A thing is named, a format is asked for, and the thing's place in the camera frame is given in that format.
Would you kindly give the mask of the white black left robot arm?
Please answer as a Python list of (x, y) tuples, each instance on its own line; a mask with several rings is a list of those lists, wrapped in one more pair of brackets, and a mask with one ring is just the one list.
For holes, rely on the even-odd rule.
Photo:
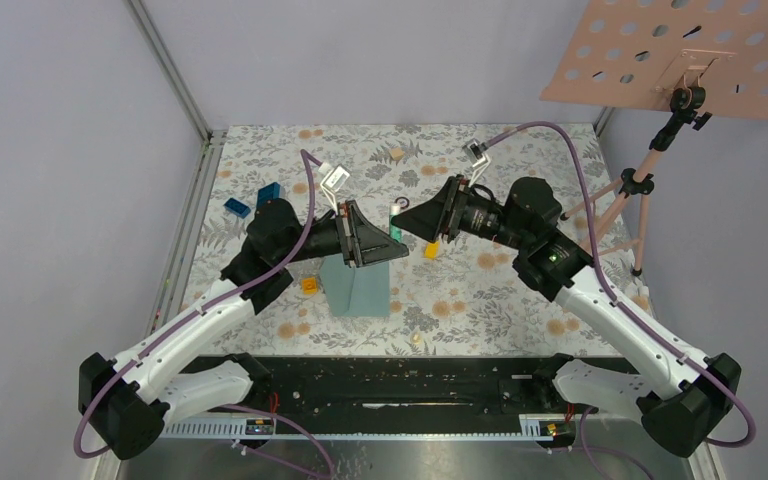
[(293, 282), (288, 264), (337, 256), (348, 267), (364, 268), (408, 253), (353, 200), (305, 223), (288, 201), (266, 202), (254, 213), (240, 252), (193, 306), (114, 358), (94, 353), (81, 363), (79, 427), (92, 427), (106, 450), (128, 460), (178, 420), (225, 404), (261, 409), (271, 387), (250, 364), (231, 358), (201, 373), (185, 374), (183, 368), (278, 299)]

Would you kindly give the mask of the teal paper envelope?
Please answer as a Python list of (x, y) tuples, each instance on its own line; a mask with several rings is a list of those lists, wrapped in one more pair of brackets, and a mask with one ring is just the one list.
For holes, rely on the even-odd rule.
[(326, 257), (319, 270), (334, 317), (386, 318), (390, 314), (390, 271), (387, 262), (352, 268), (339, 255)]

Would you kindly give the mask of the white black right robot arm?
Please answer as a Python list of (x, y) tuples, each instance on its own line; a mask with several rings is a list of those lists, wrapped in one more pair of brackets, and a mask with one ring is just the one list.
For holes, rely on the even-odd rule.
[(684, 342), (612, 285), (558, 229), (562, 207), (545, 180), (516, 180), (504, 203), (482, 196), (484, 189), (453, 176), (391, 223), (428, 242), (468, 233), (516, 250), (512, 267), (520, 281), (589, 325), (636, 371), (604, 370), (558, 354), (560, 364), (533, 386), (537, 405), (557, 412), (584, 404), (620, 415), (667, 452), (690, 457), (733, 407), (740, 365)]

